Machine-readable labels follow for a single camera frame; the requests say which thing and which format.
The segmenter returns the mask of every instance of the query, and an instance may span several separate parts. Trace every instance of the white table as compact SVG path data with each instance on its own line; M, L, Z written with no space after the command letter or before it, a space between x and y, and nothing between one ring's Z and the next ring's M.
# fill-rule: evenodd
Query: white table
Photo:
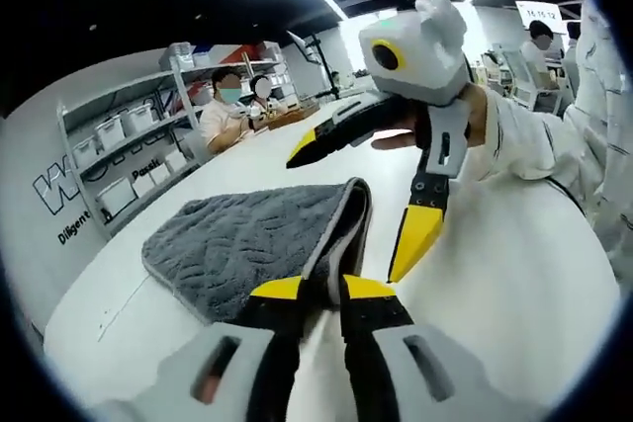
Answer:
M96 256L45 330L47 357L83 403L136 395L153 383L158 363L200 331L201 324L140 261L143 241L190 200L362 177L374 202L362 275L386 279L419 151L376 151L366 142L317 164L285 169L308 128L345 102L215 158ZM551 403L599 344L618 288L599 243L569 200L542 183L497 182L454 187L445 232L397 291L416 321L432 323L475 353L495 387ZM517 241L522 233L533 237ZM534 257L526 262L526 256ZM307 420L308 413L334 420L333 412L353 411L342 360L335 360L342 358L336 321L324 316L303 350L288 420ZM317 374L319 382L311 382ZM330 401L327 408L323 398Z

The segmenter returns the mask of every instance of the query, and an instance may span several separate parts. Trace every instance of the gray microfiber cloth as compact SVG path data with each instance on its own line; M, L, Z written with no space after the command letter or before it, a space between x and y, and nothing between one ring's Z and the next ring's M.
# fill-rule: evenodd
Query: gray microfiber cloth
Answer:
M315 185L190 202L142 246L149 273L204 323L237 317L261 284L360 273L371 214L367 184Z

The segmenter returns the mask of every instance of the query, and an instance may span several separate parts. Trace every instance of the white wall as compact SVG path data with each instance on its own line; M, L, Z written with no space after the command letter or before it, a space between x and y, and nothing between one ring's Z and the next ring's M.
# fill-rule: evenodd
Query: white wall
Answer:
M475 64L475 61L479 60L484 52L491 49L484 31L484 24L473 4L455 2L455 7L466 22L466 35L464 35L462 49L468 61Z
M365 57L363 55L363 48L359 39L361 31L370 25L375 24L379 20L386 20L396 16L397 14L398 12L396 9L380 10L352 17L351 19L344 20L338 24L343 38L343 43L347 49L347 56L351 61L354 71L367 68L367 65L365 64Z
M338 71L341 76L346 76L353 72L352 63L347 56L347 49L340 34L340 29L325 30L316 37L321 41L320 47L323 50L327 64L333 71ZM282 48L282 53L288 64L288 71L295 83L297 94L301 96L311 96L329 88L329 84L323 81L320 66L308 63L293 44Z
M529 35L518 10L477 7L488 44L502 43L520 48Z
M55 306L105 239L88 219L65 244L57 235L84 214L69 170L56 121L58 103L72 108L96 91L158 71L162 49L99 63L51 84L0 122L0 252L17 302L44 332ZM39 177L52 179L50 198L62 208L51 212L34 188Z

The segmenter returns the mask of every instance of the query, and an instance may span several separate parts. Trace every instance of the white storage bin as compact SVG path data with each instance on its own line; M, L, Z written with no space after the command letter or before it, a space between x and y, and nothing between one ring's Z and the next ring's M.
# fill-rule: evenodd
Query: white storage bin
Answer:
M120 115L116 115L110 120L99 124L95 127L95 131L104 150L114 148L120 141L126 138Z
M194 67L193 48L189 42L172 43L165 49L158 60L160 69L169 71L171 69L171 58L174 58L176 65L181 70L192 69Z
M135 189L136 195L140 198L143 195L149 193L154 188L154 181L149 174L136 178L132 183L132 188Z
M99 193L98 199L101 206L109 214L115 216L136 199L136 194L130 184L130 180L124 177L104 188Z
M171 173L176 173L182 167L187 165L187 159L180 150L176 149L165 155L165 165L167 165L167 168L171 170Z
M194 106L205 106L214 100L214 89L205 86L192 98Z
M149 175L151 175L151 179L154 181L154 183L158 185L159 183L162 183L165 180L167 180L170 176L170 173L169 173L169 169L167 168L167 165L163 163L162 165L159 165L153 170L151 170L149 172Z
M262 42L259 44L259 55L264 60L283 61L281 48L278 43L274 42Z
M97 159L97 140L94 135L90 135L82 140L72 149L72 155L75 157L77 168L83 168L90 165Z
M194 65L197 68L211 68L213 66L208 51L205 51L204 53L194 53L193 57Z
M156 120L151 115L152 103L145 103L131 109L123 116L124 130L127 135L135 135L152 127Z

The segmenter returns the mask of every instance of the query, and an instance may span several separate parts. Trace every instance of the face mask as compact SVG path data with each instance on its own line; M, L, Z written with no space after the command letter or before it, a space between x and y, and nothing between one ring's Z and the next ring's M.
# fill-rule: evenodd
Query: face mask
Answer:
M268 99L270 97L270 92L272 91L272 86L270 81L266 78L261 78L255 84L255 94L258 98Z
M241 89L223 88L220 90L220 96L225 103L233 104L239 101L239 98L241 98Z

